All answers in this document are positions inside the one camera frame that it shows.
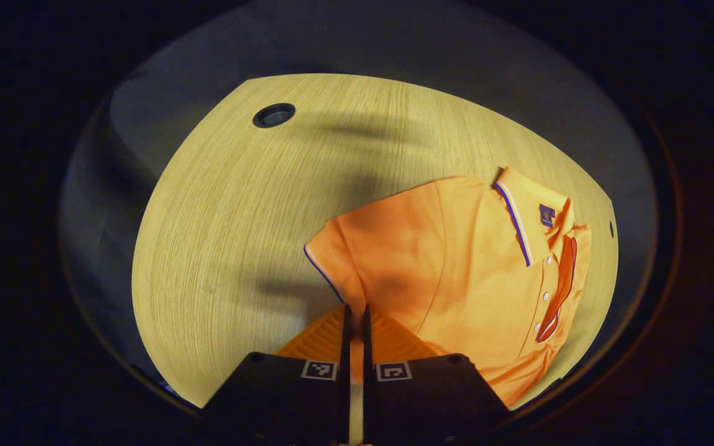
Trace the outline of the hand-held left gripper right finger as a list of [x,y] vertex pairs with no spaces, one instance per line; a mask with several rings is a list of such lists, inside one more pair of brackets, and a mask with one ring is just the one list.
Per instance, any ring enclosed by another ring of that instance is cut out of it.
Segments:
[[436,355],[402,325],[366,308],[363,442],[477,444],[511,417],[465,355]]

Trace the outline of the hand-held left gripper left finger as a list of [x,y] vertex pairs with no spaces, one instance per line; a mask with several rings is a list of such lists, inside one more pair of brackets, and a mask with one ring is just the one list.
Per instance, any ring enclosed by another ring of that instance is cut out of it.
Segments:
[[275,354],[251,352],[202,409],[225,444],[345,444],[351,310],[338,307]]

